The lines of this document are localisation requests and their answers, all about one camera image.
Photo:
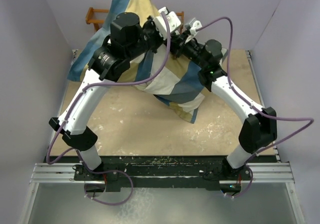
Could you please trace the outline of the patchwork pillowcase blue beige white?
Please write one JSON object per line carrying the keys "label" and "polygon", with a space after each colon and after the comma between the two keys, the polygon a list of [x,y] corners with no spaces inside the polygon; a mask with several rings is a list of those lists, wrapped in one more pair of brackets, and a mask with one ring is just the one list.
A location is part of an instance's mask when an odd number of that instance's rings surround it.
{"label": "patchwork pillowcase blue beige white", "polygon": [[[158,8],[151,0],[112,0],[103,26],[90,38],[83,51],[72,64],[68,73],[69,81],[81,81],[94,51],[101,47],[103,40],[110,34],[110,24],[122,12],[133,12],[144,24],[149,15],[158,16]],[[136,58],[130,69],[124,72],[119,82],[137,82],[153,76],[162,64],[166,54],[166,46],[162,45],[157,53],[149,51]],[[198,108],[208,90],[198,79],[200,67],[185,56],[173,58],[169,56],[165,67],[153,80],[137,85],[136,89],[154,95],[183,120],[194,123]]]}

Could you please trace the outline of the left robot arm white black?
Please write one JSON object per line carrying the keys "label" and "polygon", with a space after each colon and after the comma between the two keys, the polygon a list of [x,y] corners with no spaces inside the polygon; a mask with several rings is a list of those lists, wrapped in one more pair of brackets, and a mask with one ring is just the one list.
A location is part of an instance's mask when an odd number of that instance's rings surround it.
{"label": "left robot arm white black", "polygon": [[75,150],[86,166],[85,174],[91,180],[103,175],[103,164],[95,144],[97,135],[87,126],[88,121],[110,86],[120,86],[120,76],[130,68],[135,58],[152,51],[165,43],[167,61],[174,26],[165,12],[148,17],[144,25],[132,12],[120,13],[110,24],[110,34],[88,62],[82,84],[66,111],[59,117],[51,118],[49,125],[62,140]]}

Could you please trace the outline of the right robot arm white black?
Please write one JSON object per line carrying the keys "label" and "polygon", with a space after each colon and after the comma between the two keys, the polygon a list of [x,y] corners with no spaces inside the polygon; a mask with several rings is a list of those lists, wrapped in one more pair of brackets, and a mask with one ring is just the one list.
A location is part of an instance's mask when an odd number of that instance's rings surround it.
{"label": "right robot arm white black", "polygon": [[185,56],[200,67],[200,83],[221,98],[239,117],[238,146],[222,162],[221,172],[228,180],[235,179],[247,160],[258,150],[267,147],[277,138],[276,111],[264,108],[250,99],[230,79],[221,66],[227,50],[217,40],[200,44],[187,33],[171,36],[170,51],[174,57]]}

